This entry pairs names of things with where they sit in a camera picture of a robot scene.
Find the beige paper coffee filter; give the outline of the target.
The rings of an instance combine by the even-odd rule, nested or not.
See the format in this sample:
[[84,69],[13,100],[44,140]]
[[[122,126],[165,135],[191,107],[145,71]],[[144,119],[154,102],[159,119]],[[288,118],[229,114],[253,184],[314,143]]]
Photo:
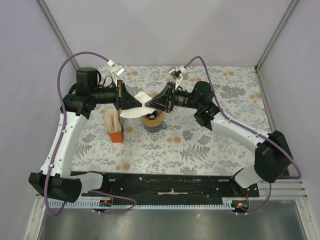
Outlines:
[[126,118],[126,119],[135,119],[135,118],[139,118],[148,114],[152,114],[155,109],[154,108],[150,108],[150,107],[146,107],[145,104],[152,100],[152,98],[144,93],[143,91],[139,91],[135,96],[135,99],[137,99],[142,106],[141,107],[135,107],[132,109],[126,109],[126,110],[122,110],[120,113],[120,117],[122,118]]

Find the wooden dripper ring holder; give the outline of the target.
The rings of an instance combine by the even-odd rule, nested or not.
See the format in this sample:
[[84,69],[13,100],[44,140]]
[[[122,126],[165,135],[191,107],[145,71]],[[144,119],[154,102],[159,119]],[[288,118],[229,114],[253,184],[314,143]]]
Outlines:
[[159,126],[164,121],[164,117],[165,114],[161,112],[161,114],[155,118],[149,119],[146,116],[141,116],[140,120],[145,126],[153,128]]

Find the coffee filter paper box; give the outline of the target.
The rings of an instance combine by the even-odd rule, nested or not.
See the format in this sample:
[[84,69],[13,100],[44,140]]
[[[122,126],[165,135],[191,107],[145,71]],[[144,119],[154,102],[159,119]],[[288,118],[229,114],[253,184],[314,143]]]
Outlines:
[[103,117],[105,130],[112,143],[124,142],[124,128],[116,108],[107,108]]

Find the grey glass dripper cone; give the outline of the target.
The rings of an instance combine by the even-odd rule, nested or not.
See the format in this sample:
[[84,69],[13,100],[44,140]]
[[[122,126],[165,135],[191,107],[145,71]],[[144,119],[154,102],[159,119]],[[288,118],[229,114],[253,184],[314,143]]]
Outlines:
[[153,119],[158,118],[159,115],[160,115],[160,113],[158,113],[157,111],[155,111],[155,112],[152,112],[152,113],[150,113],[150,114],[146,114],[144,117],[145,117],[146,119],[148,119],[148,120],[153,120]]

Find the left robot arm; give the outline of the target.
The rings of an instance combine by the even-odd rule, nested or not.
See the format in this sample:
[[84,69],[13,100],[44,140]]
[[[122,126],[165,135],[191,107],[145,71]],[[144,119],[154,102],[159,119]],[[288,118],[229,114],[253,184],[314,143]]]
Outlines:
[[29,175],[29,183],[45,199],[74,203],[82,193],[93,190],[103,197],[110,192],[103,175],[88,172],[72,176],[71,166],[80,134],[98,104],[113,104],[117,110],[142,106],[119,80],[110,87],[101,87],[100,72],[93,67],[76,71],[76,83],[62,99],[58,129],[50,152],[39,172]]

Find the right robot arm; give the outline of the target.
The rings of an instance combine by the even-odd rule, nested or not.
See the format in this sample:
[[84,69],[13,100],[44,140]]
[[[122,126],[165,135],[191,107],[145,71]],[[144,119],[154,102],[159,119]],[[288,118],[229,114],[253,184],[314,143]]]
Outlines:
[[260,131],[232,118],[214,103],[214,97],[208,82],[197,82],[191,92],[168,82],[145,106],[165,113],[170,113],[174,107],[195,109],[193,116],[200,126],[224,134],[254,153],[254,164],[235,173],[234,181],[229,184],[233,196],[242,196],[248,187],[262,181],[274,183],[292,161],[285,135],[278,130]]

